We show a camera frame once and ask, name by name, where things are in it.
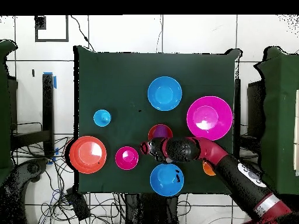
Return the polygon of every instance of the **small orange object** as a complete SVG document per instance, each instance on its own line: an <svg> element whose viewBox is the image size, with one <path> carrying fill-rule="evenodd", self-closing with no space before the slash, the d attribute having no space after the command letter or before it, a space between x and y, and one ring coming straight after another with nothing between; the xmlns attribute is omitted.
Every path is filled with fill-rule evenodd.
<svg viewBox="0 0 299 224"><path fill-rule="evenodd" d="M216 175L211 167L211 165L205 161L203 161L203 170L204 172L209 175L209 176L214 176Z"/></svg>

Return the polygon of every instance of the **dark green backdrop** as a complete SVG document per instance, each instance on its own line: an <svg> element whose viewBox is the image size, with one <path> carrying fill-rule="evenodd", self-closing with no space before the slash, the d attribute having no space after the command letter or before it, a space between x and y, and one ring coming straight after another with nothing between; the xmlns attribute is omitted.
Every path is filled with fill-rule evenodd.
<svg viewBox="0 0 299 224"><path fill-rule="evenodd" d="M99 193L152 193L150 174L159 163L140 154L150 128L166 124L176 137L192 136L186 124L189 106L202 96L218 96L233 109L235 60L240 50L227 55L95 53L78 47L79 54L79 136L99 138L107 149L107 161L94 174L79 174L79 191ZM154 109L147 99L150 83L159 76L175 78L181 85L180 104L171 111ZM106 109L110 124L98 127L93 115ZM232 152L232 128L217 141ZM122 146L139 152L138 165L124 171L114 156ZM230 193L217 176L210 177L199 161L177 164L185 176L180 193Z"/></svg>

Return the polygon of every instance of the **small pink bowl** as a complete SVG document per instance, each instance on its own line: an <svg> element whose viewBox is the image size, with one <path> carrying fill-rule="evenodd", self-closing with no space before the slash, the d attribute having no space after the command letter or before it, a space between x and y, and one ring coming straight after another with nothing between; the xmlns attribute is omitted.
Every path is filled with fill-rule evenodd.
<svg viewBox="0 0 299 224"><path fill-rule="evenodd" d="M138 163L138 153L129 146L120 148L115 155L115 162L123 170L131 170Z"/></svg>

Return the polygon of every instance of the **pink bowl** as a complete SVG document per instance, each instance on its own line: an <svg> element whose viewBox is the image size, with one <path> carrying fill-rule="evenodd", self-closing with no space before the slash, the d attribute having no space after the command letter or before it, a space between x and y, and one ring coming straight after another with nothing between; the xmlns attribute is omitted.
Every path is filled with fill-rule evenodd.
<svg viewBox="0 0 299 224"><path fill-rule="evenodd" d="M138 153L132 147L122 147L116 152L115 162L123 170L133 169L138 163Z"/></svg>
<svg viewBox="0 0 299 224"><path fill-rule="evenodd" d="M187 125L196 137L218 140L231 128L231 108L216 96L199 98L188 109Z"/></svg>

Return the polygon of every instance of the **black frame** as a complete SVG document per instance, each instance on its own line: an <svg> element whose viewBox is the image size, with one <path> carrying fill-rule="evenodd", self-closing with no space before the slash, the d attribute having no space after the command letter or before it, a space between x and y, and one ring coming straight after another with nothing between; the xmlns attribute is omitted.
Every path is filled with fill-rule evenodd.
<svg viewBox="0 0 299 224"><path fill-rule="evenodd" d="M43 75L43 130L28 132L24 134L13 134L11 136L11 150L43 142L45 157L51 158L54 155L54 109L53 109L53 75Z"/></svg>

